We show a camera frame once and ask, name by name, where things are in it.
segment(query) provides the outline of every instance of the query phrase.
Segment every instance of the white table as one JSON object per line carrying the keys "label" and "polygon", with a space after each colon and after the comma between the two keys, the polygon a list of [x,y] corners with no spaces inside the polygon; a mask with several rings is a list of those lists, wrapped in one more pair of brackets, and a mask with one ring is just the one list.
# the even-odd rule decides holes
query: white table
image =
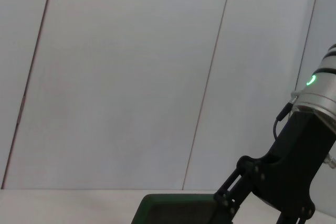
{"label": "white table", "polygon": [[[142,198],[152,193],[212,193],[157,190],[2,190],[3,224],[130,224]],[[276,224],[279,212],[250,195],[234,224]],[[307,224],[335,224],[316,212]]]}

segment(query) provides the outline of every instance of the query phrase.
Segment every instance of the black cable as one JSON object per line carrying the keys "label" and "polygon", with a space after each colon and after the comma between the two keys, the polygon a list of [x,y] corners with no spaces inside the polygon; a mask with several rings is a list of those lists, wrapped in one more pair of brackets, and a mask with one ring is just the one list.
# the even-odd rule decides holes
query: black cable
{"label": "black cable", "polygon": [[277,136],[277,124],[278,124],[278,119],[275,120],[274,122],[274,125],[273,125],[273,136],[274,136],[274,139],[276,140],[278,138]]}
{"label": "black cable", "polygon": [[278,138],[277,136],[277,124],[278,122],[281,122],[282,119],[285,118],[286,115],[292,110],[293,108],[293,102],[296,100],[296,98],[293,101],[290,101],[286,104],[286,106],[281,110],[281,112],[278,114],[277,119],[274,122],[273,125],[273,136],[274,139],[276,140]]}

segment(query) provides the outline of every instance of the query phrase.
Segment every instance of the metal cylinder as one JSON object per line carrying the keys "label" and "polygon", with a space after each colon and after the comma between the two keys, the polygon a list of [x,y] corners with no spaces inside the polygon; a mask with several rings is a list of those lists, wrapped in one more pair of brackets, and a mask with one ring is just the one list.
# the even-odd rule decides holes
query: metal cylinder
{"label": "metal cylinder", "polygon": [[336,44],[329,48],[307,86],[299,92],[294,111],[313,111],[336,132]]}

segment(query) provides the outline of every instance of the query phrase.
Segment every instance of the green box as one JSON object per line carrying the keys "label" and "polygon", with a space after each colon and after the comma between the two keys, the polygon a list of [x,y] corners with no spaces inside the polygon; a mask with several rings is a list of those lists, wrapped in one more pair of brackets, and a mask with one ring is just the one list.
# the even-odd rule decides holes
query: green box
{"label": "green box", "polygon": [[149,194],[132,224],[227,224],[212,194]]}

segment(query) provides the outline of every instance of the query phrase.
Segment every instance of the white wall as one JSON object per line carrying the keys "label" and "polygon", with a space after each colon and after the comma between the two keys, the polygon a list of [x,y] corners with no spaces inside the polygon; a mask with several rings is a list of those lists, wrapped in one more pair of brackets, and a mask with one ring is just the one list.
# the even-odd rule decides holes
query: white wall
{"label": "white wall", "polygon": [[274,142],[294,89],[314,0],[227,0],[185,189],[216,189]]}
{"label": "white wall", "polygon": [[[336,0],[316,0],[305,53],[302,59],[297,89],[305,87],[307,80],[319,66],[329,47],[336,43]],[[336,157],[336,146],[332,148]],[[310,193],[317,208],[336,216],[336,172],[322,165],[312,182]]]}
{"label": "white wall", "polygon": [[181,189],[225,0],[50,0],[6,188]]}
{"label": "white wall", "polygon": [[46,0],[0,0],[0,178],[24,94]]}

